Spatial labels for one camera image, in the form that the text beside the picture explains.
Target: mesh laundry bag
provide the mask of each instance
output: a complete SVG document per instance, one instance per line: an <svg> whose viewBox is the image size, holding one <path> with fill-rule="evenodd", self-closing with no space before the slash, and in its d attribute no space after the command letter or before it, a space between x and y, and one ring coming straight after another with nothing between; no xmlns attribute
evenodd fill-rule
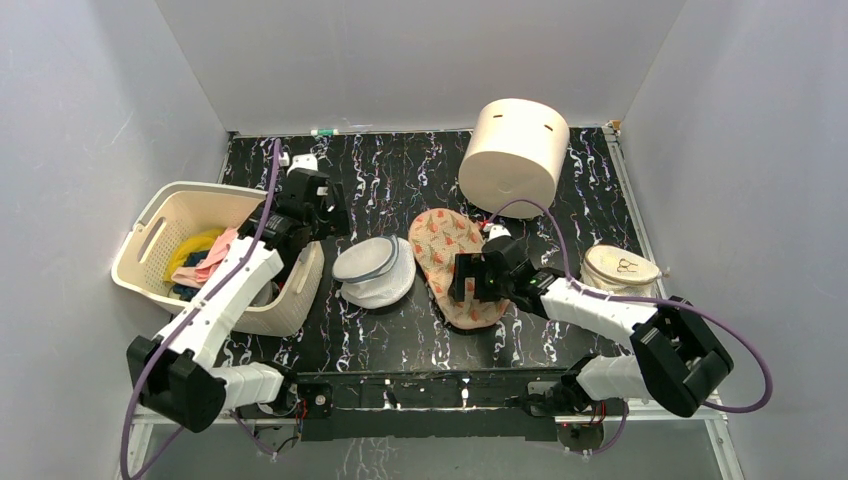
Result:
<svg viewBox="0 0 848 480"><path fill-rule="evenodd" d="M660 269L635 253L611 245L595 245L586 251L580 281L616 295L655 297Z"/></svg>
<svg viewBox="0 0 848 480"><path fill-rule="evenodd" d="M376 237L347 249L333 264L339 294L362 308L391 305L412 288L415 259L409 242L392 235Z"/></svg>

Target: blue cloth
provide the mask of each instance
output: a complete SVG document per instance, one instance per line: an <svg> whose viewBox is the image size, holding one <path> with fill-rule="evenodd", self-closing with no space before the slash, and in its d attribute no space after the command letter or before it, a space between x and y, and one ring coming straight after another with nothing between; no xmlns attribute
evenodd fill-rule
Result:
<svg viewBox="0 0 848 480"><path fill-rule="evenodd" d="M186 263L183 264L184 267L196 267L198 263L203 261L209 255L209 250L202 250L200 252L189 253L188 258L186 259Z"/></svg>
<svg viewBox="0 0 848 480"><path fill-rule="evenodd" d="M189 253L186 262L183 264L184 267L196 267L201 261L203 261L206 256L209 255L209 250L202 250L200 252ZM176 284L174 285L174 293L180 296L180 300L184 302L190 302L197 292L199 292L199 288L187 287L185 285Z"/></svg>

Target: pink cloth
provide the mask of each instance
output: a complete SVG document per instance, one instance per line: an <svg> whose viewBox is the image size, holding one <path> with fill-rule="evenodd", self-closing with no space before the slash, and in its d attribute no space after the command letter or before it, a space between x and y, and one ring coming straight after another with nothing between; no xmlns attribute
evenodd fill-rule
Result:
<svg viewBox="0 0 848 480"><path fill-rule="evenodd" d="M218 269L218 266L224 261L224 258L227 257L227 254L230 253L230 245L236 238L238 238L238 230L235 228L228 228L215 240L215 244L212 245L211 249L209 249L209 255L201 260L201 262L197 264L197 268L194 269L197 275L197 283L204 284L207 280L209 280L209 277L215 273L215 270Z"/></svg>
<svg viewBox="0 0 848 480"><path fill-rule="evenodd" d="M197 281L196 267L178 267L171 275L171 281L186 287L203 288L203 284Z"/></svg>

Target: basket handle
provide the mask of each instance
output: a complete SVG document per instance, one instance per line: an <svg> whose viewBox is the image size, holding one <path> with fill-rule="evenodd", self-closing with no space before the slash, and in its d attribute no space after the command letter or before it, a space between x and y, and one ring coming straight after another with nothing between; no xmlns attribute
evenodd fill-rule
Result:
<svg viewBox="0 0 848 480"><path fill-rule="evenodd" d="M150 252L153 244L156 243L156 238L159 236L159 233L162 232L162 229L167 223L168 222L165 217L159 217L150 228L150 231L147 233L147 237L145 237L144 241L141 243L141 247L138 249L138 257L136 257L138 263L143 263L147 259L147 254Z"/></svg>

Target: white mesh bag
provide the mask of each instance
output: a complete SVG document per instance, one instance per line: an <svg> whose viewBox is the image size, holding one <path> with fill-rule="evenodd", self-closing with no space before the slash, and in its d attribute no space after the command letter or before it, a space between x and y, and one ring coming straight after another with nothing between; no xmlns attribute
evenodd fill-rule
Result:
<svg viewBox="0 0 848 480"><path fill-rule="evenodd" d="M336 259L333 278L342 282L342 298L354 305L368 309L391 305L415 280L412 246L394 235L358 243Z"/></svg>

